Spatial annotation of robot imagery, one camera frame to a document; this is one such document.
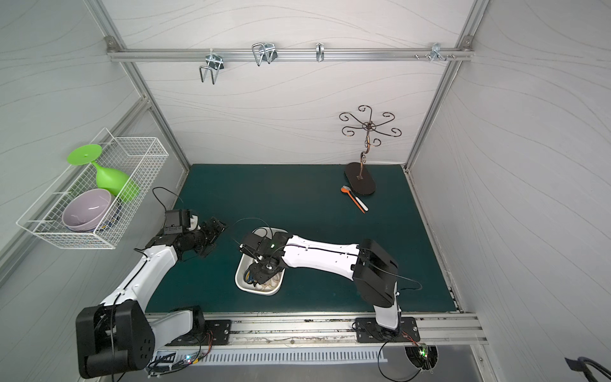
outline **purple bowl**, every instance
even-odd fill
[[[85,232],[98,226],[115,197],[103,188],[94,188],[77,196],[62,213],[62,223],[68,229]]]

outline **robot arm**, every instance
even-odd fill
[[[180,310],[150,324],[144,311],[183,253],[193,249],[207,256],[226,227],[214,218],[199,226],[197,216],[189,210],[166,212],[165,227],[149,241],[125,280],[100,305],[87,307],[77,316],[76,342],[83,378],[144,369],[159,347],[203,328],[201,311]]]
[[[79,372],[83,378],[141,370],[155,351],[187,334],[203,335],[203,313],[182,309],[149,323],[148,301],[165,274],[186,251],[206,257],[227,226],[211,218],[199,226],[188,210],[166,212],[163,230],[142,251],[138,264],[99,305],[87,307],[76,318]],[[240,245],[256,261],[249,267],[251,282],[264,284],[285,268],[308,267],[339,274],[354,281],[361,297],[374,306],[379,329],[395,337],[400,309],[397,263],[375,241],[336,245],[305,240],[286,232],[271,238],[254,233]]]
[[[264,284],[285,268],[307,267],[336,273],[354,281],[361,297],[373,305],[380,327],[394,332],[399,326],[397,262],[373,240],[337,245],[286,232],[276,232],[271,238],[249,233],[240,251],[256,260],[248,269],[247,282]]]

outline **black mounting plate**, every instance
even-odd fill
[[[346,165],[344,174],[350,182],[350,188],[357,194],[371,195],[376,191],[376,182],[373,181],[371,174],[367,170],[367,166],[363,166],[363,179],[359,179],[360,163],[352,162]]]
[[[359,343],[411,342],[402,335],[396,336],[393,339],[393,336],[389,335],[388,329],[379,326],[374,317],[357,318],[354,321],[353,328],[356,329],[356,340]],[[418,332],[418,326],[414,317],[401,317],[399,333],[401,331],[409,334],[414,341],[420,341],[420,332]]]
[[[202,348],[207,347],[208,339],[206,339],[206,333],[212,332],[212,345],[227,345],[229,343],[229,334],[231,332],[231,320],[205,320],[202,330],[198,330],[197,333],[192,331],[180,336],[166,346],[195,346],[199,343],[198,339],[202,341]]]
[[[212,346],[227,345],[231,332],[231,320],[206,320],[205,331],[212,332]]]

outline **white wire basket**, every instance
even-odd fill
[[[138,187],[136,196],[129,201],[116,197],[93,231],[73,232],[62,222],[64,209],[74,198],[98,186],[95,181],[97,171],[93,164],[76,166],[83,167],[76,173],[75,166],[70,166],[21,215],[17,221],[18,226],[58,248],[114,249],[117,246],[168,154],[155,137],[114,137],[107,129],[100,134],[103,133],[110,140],[99,143],[103,151],[96,162],[102,167],[128,174],[132,182],[125,183],[121,194],[124,194],[126,187],[135,183]]]

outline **green mat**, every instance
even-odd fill
[[[399,274],[420,281],[420,291],[402,291],[403,311],[455,310],[444,278],[400,166],[368,165],[376,192],[361,199],[363,214],[340,192],[347,185],[340,165],[195,164],[176,208],[189,208],[202,219],[215,216],[227,224],[256,217],[271,227],[334,244],[377,241],[399,264]],[[176,264],[153,294],[148,312],[200,305],[204,312],[373,311],[345,277],[308,268],[289,268],[278,293],[244,292],[234,276],[247,233],[265,224],[240,221],[226,230],[206,259]],[[187,252],[185,258],[193,256]],[[415,287],[399,279],[398,287]]]

